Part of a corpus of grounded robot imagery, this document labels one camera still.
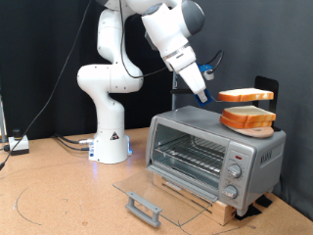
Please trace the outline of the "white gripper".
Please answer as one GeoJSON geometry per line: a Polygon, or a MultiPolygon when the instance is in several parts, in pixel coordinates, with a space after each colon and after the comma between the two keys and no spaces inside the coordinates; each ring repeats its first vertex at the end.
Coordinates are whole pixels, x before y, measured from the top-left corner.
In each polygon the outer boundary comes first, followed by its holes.
{"type": "Polygon", "coordinates": [[[194,94],[198,94],[202,102],[207,101],[205,91],[206,86],[201,72],[196,63],[192,63],[179,71],[179,75],[184,79],[194,94]]]}

